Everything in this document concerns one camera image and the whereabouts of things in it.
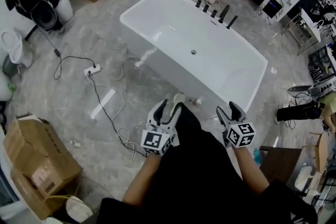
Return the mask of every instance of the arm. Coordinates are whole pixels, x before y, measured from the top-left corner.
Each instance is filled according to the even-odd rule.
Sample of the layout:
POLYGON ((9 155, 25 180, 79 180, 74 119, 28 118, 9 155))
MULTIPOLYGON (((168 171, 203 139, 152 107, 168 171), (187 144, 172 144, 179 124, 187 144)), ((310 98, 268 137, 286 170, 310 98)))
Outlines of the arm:
POLYGON ((254 193, 258 195, 261 194, 269 186, 266 177, 253 160, 246 147, 232 148, 237 157, 243 180, 254 193))
POLYGON ((326 125, 330 127, 331 132, 334 134, 336 132, 336 127, 331 120, 331 115, 333 114, 332 109, 329 105, 326 105, 322 110, 322 117, 326 122, 326 125))
POLYGON ((122 198, 123 202, 135 206, 140 206, 142 204, 142 200, 158 170, 160 161, 160 156, 153 154, 148 155, 145 163, 142 165, 140 171, 122 198))

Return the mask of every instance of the gray tile floor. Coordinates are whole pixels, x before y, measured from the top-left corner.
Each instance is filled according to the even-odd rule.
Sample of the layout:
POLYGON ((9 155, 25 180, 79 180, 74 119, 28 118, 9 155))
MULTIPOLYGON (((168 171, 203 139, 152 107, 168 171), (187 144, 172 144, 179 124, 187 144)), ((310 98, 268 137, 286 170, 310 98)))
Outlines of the gray tile floor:
MULTIPOLYGON (((119 16, 138 1, 99 0, 90 3, 74 0, 76 13, 65 25, 65 32, 50 33, 48 37, 61 51, 62 57, 89 57, 116 77, 120 74, 121 64, 128 57, 121 36, 119 16)), ((280 127, 274 122, 274 97, 278 102, 281 88, 288 88, 294 83, 311 83, 307 69, 308 59, 304 54, 297 56, 297 44, 287 34, 280 34, 280 24, 269 26, 255 13, 256 5, 251 0, 220 0, 215 8, 222 10, 226 4, 230 4, 226 21, 238 15, 233 28, 268 60, 264 78, 248 111, 248 118, 258 131, 250 148, 253 151, 261 144, 273 145, 280 134, 280 127)), ((49 120, 84 168, 84 175, 109 189, 115 198, 121 199, 144 158, 138 156, 134 162, 124 159, 130 155, 115 141, 116 134, 104 113, 100 112, 95 119, 90 117, 98 105, 93 85, 83 74, 90 62, 67 59, 62 63, 60 79, 54 80, 59 60, 51 45, 39 31, 33 33, 29 42, 35 61, 29 69, 22 70, 21 79, 18 76, 14 78, 17 90, 8 108, 9 120, 13 115, 27 112, 49 120), (71 145, 70 141, 80 143, 80 147, 71 145)), ((121 81, 111 80, 104 71, 95 74, 94 79, 96 83, 109 84, 121 91, 126 106, 116 118, 115 124, 117 128, 126 126, 133 141, 139 143, 150 109, 164 98, 172 100, 177 89, 146 65, 137 69, 130 59, 124 67, 125 78, 121 81)), ((109 91, 107 87, 98 87, 101 99, 109 91)), ((283 103, 285 100, 283 91, 280 101, 283 103)), ((114 117, 121 105, 121 98, 116 93, 106 105, 107 112, 114 117)), ((201 120, 203 128, 222 141, 222 128, 218 120, 209 119, 195 107, 192 109, 201 120)), ((293 130, 283 128, 279 143, 284 147, 311 144, 314 137, 308 132, 321 130, 321 120, 296 122, 293 130)))

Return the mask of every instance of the freestanding bathtub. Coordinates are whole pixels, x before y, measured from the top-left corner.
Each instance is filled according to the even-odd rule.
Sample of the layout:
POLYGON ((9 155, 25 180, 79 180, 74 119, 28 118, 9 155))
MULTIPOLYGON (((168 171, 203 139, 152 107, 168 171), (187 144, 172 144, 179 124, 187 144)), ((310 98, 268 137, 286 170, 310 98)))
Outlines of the freestanding bathtub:
POLYGON ((141 59, 137 64, 145 62, 187 97, 200 99, 209 115, 229 101, 247 111, 267 60, 211 12, 191 0, 141 0, 120 22, 128 49, 141 59))

